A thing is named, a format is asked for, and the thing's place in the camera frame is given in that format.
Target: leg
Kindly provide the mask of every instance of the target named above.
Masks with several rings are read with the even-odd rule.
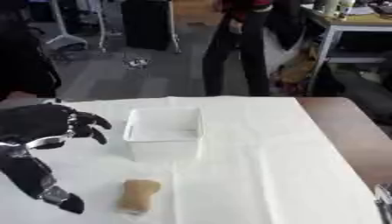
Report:
[[[223,64],[235,48],[238,35],[229,30],[231,17],[226,15],[220,22],[203,59],[203,77],[207,96],[220,95],[223,86]]]
[[[317,79],[317,74],[320,68],[323,66],[324,62],[326,61],[326,56],[329,52],[329,49],[331,48],[334,36],[335,36],[335,29],[333,28],[333,26],[330,26],[318,50],[318,58],[316,61],[316,66],[314,67],[312,72],[311,80],[308,85],[307,95],[310,95],[313,91],[313,87]]]
[[[251,12],[243,26],[240,43],[241,62],[251,96],[270,95],[263,38],[263,27],[267,16],[268,12]]]

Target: red shirt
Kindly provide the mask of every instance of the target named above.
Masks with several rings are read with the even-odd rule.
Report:
[[[262,10],[270,6],[273,0],[222,0],[223,9],[232,11],[234,17],[243,20],[247,11]]]

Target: table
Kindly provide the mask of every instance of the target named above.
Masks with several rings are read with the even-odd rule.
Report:
[[[305,15],[316,24],[326,28],[326,33],[318,49],[308,93],[312,92],[319,69],[326,60],[331,63],[380,63],[379,55],[332,52],[333,43],[339,42],[342,32],[392,32],[392,20],[381,18],[378,14],[350,16],[346,21],[325,17],[318,11],[303,7]]]
[[[31,153],[52,167],[59,185],[86,201],[86,212],[78,216],[28,199],[0,175],[2,221],[381,224],[373,194],[293,98],[169,97],[66,105],[107,118],[113,124],[104,131],[108,144],[74,139],[62,149]],[[161,209],[153,207],[147,220],[137,222],[115,209],[121,183],[156,173],[126,156],[122,133],[131,109],[156,107],[200,108],[206,134],[201,159],[174,165],[153,200]]]
[[[392,182],[392,141],[352,101],[298,101],[369,188]]]

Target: white cloth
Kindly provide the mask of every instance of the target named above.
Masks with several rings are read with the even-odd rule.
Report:
[[[68,103],[109,119],[109,143],[77,139],[33,153],[59,184],[86,201],[75,215],[23,195],[0,176],[4,223],[381,224],[368,190],[312,119],[291,98],[164,98]],[[124,153],[133,108],[192,106],[203,116],[202,159],[159,169]],[[125,179],[163,185],[143,217],[116,211]]]

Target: bottle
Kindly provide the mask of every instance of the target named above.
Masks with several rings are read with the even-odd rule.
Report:
[[[355,0],[340,0],[339,19],[347,19],[348,14],[354,7]]]
[[[324,8],[324,15],[326,15],[329,18],[333,18],[336,12],[336,9],[338,8],[340,0],[326,0],[326,5]]]

